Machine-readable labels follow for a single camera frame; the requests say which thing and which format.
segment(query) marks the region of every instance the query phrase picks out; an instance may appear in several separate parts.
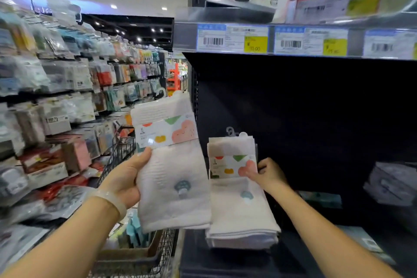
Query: green triangle print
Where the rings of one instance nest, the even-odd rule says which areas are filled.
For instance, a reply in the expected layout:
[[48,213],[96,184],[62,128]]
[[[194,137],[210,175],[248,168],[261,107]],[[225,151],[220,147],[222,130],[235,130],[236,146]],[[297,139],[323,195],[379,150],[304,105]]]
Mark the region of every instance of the green triangle print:
[[233,155],[233,158],[237,161],[240,162],[246,155]]
[[176,117],[167,118],[167,119],[165,119],[165,122],[166,122],[166,123],[168,123],[168,124],[170,124],[170,125],[173,125],[175,122],[177,122],[177,120],[178,120],[180,117],[181,117],[181,116],[179,115],[179,116],[176,116]]

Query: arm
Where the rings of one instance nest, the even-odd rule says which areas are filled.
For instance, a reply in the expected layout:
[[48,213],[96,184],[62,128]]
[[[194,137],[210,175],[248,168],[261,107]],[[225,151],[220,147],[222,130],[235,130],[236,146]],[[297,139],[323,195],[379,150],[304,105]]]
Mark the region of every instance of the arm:
[[[140,199],[135,179],[151,157],[147,148],[118,165],[103,180],[99,189],[113,192],[127,208]],[[91,197],[58,228],[0,278],[84,278],[93,265],[117,220],[118,210],[107,200]]]
[[298,196],[272,159],[260,161],[258,168],[258,174],[249,173],[248,177],[285,210],[327,278],[401,277]]

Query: hand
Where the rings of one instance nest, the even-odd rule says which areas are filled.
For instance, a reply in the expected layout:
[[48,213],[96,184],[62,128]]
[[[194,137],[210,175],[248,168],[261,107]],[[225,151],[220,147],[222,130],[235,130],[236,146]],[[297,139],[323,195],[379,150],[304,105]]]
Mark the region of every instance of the hand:
[[126,209],[133,207],[141,198],[139,188],[136,186],[136,176],[149,161],[151,154],[151,148],[147,147],[142,154],[133,155],[115,167],[98,188],[114,193],[126,205]]
[[270,192],[277,183],[288,185],[284,172],[271,158],[265,158],[258,163],[258,173],[248,172],[247,177],[256,182],[263,190]]

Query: stack of towels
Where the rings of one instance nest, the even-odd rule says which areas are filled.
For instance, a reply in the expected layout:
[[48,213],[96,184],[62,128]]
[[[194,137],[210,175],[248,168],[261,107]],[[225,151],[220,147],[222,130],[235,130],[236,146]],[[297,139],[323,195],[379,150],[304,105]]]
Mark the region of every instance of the stack of towels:
[[281,229],[263,190],[244,177],[257,172],[255,141],[238,137],[210,138],[211,225],[206,230],[210,247],[265,249],[278,242]]
[[189,94],[176,91],[172,97],[139,104],[131,116],[138,152],[146,144],[153,148],[137,178],[143,232],[208,228],[210,184]]

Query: yellow price label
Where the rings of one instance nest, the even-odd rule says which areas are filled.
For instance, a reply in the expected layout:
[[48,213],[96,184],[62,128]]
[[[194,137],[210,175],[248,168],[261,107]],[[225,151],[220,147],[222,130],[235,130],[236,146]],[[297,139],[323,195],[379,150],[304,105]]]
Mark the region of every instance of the yellow price label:
[[266,53],[268,51],[267,36],[246,36],[244,53]]
[[325,56],[346,56],[346,38],[326,38],[323,41],[323,55]]
[[379,0],[349,0],[346,15],[350,17],[366,16],[376,13]]

